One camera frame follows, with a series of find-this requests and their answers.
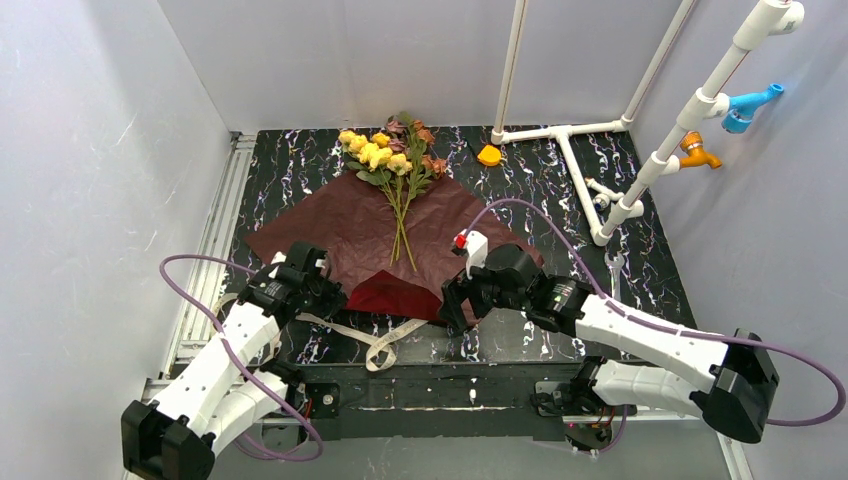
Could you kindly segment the maroon wrapping paper sheet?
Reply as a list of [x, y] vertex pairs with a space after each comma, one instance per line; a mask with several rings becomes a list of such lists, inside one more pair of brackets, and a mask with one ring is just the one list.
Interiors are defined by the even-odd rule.
[[293, 243], [328, 252], [334, 281], [347, 309], [441, 324], [442, 284], [465, 266], [452, 253], [454, 237], [472, 223], [483, 203], [457, 181], [443, 177], [411, 203], [405, 227], [413, 256], [391, 262], [394, 211], [376, 187], [345, 173], [246, 236], [265, 264]]

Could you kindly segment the orange fake flower stem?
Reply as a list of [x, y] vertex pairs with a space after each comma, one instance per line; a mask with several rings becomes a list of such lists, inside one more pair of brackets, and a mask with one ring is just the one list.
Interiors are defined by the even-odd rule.
[[407, 200], [408, 216], [413, 201], [422, 197], [435, 180], [445, 175], [447, 166], [444, 159], [434, 155], [432, 147], [435, 136], [421, 120], [415, 119], [407, 112], [400, 112], [392, 117], [394, 116], [397, 116], [407, 128], [408, 154], [413, 162], [412, 186], [409, 188], [410, 198]]

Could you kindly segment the yellow fake flower bunch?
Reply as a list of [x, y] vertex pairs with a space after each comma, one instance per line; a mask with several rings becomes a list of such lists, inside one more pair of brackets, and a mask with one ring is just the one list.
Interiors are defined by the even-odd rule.
[[342, 151], [352, 158], [346, 163], [347, 167], [359, 180], [378, 188], [393, 211], [396, 233], [390, 263], [397, 263], [401, 253], [405, 253], [412, 270], [416, 272], [418, 268], [406, 228], [413, 162], [405, 153], [395, 152], [389, 146], [394, 137], [381, 132], [368, 137], [353, 130], [342, 130], [337, 140]]

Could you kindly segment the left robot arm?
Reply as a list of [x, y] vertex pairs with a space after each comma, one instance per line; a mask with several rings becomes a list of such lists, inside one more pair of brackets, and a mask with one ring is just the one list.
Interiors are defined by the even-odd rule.
[[327, 319], [348, 297], [329, 278], [326, 250], [297, 241], [277, 260], [254, 271], [224, 321], [179, 287], [166, 283], [204, 313], [216, 333], [189, 365], [148, 402], [132, 401], [120, 419], [125, 470], [142, 479], [206, 479], [217, 455], [255, 422], [282, 410], [318, 447], [314, 426], [286, 399], [301, 382], [268, 362], [250, 371], [248, 362], [298, 316]]

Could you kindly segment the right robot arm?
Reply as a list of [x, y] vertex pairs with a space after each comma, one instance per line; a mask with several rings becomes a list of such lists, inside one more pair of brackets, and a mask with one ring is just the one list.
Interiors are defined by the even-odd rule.
[[478, 232], [461, 236], [452, 251], [464, 267], [442, 285], [438, 316], [455, 330], [494, 309], [518, 311], [535, 326], [612, 346], [637, 359], [630, 365], [586, 359], [568, 381], [565, 399], [585, 408], [647, 406], [703, 420], [734, 440], [761, 441], [779, 375], [757, 335], [732, 337], [680, 327], [602, 295], [574, 278], [545, 273], [516, 244], [489, 249]]

